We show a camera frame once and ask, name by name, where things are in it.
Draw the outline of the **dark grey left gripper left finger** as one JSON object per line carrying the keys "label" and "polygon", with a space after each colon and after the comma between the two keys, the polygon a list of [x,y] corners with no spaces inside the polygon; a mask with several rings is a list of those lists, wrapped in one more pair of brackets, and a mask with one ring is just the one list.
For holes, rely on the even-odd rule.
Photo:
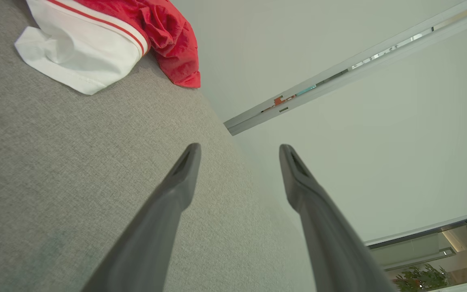
{"label": "dark grey left gripper left finger", "polygon": [[182,212],[195,194],[201,146],[189,144],[94,271],[84,292],[161,292]]}

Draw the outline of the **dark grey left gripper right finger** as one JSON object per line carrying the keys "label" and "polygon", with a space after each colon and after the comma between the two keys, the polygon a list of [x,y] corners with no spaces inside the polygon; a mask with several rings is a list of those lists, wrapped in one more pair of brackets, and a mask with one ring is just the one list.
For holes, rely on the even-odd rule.
{"label": "dark grey left gripper right finger", "polygon": [[316,289],[319,292],[394,292],[326,190],[288,144],[279,148],[287,200],[300,215]]}

